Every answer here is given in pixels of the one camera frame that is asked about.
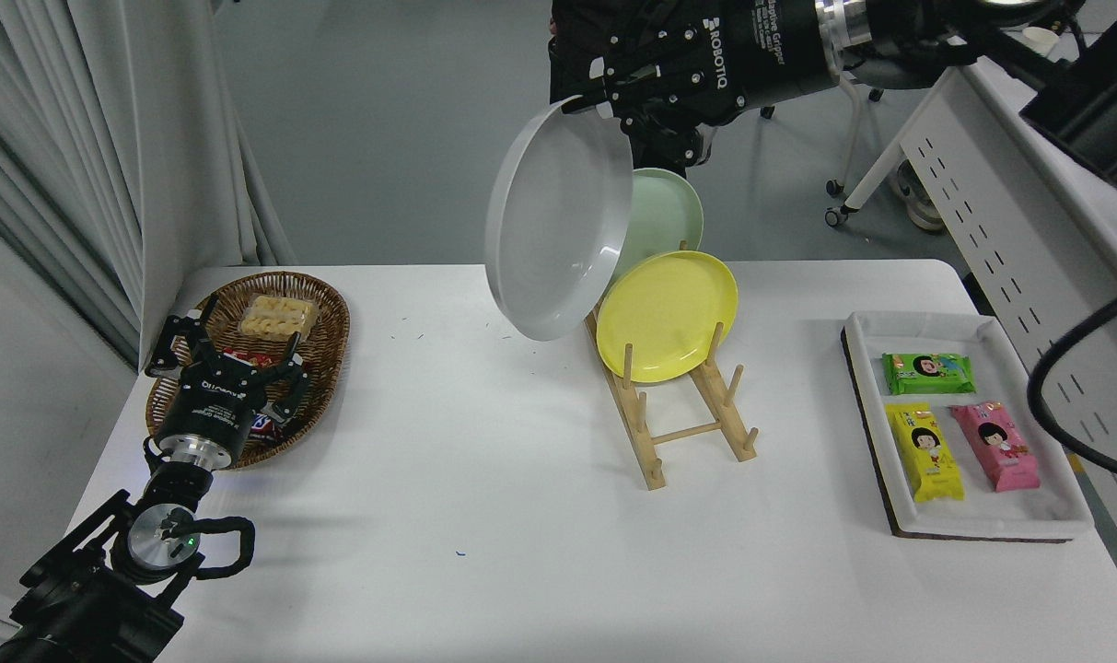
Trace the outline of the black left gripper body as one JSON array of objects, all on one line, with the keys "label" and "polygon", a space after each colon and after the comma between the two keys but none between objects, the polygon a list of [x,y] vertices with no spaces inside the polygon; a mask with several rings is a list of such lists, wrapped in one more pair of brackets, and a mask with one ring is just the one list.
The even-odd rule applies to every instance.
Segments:
[{"label": "black left gripper body", "polygon": [[179,393],[157,426],[157,446],[188,436],[213,442],[228,454],[241,453],[255,416],[267,402],[258,376],[259,369],[233,357],[187,366],[180,373]]}]

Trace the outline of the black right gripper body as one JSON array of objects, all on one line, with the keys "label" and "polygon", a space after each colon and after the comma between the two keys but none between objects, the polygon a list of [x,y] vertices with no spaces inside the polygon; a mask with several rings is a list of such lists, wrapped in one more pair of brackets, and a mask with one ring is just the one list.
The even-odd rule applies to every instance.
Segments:
[{"label": "black right gripper body", "polygon": [[836,49],[815,1],[701,1],[705,89],[770,108],[836,87]]}]

